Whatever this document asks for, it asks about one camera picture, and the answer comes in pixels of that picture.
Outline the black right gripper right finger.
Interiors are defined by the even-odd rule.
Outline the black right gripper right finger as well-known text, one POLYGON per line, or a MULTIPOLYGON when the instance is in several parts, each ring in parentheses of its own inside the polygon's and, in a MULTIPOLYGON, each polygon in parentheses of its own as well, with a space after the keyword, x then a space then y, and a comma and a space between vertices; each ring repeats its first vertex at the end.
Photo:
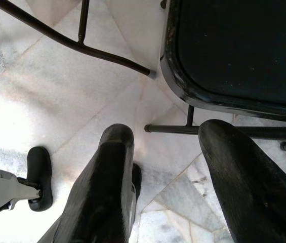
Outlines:
POLYGON ((198 139, 234 242, 286 242, 286 173, 245 133, 217 119, 198 139))

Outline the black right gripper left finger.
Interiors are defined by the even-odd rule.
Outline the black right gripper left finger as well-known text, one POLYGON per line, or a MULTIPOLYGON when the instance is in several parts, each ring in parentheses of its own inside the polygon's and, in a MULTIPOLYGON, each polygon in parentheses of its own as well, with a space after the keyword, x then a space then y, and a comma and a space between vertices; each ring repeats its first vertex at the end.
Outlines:
POLYGON ((128 242, 133 153, 134 136, 128 126, 106 128, 61 216, 39 242, 128 242))

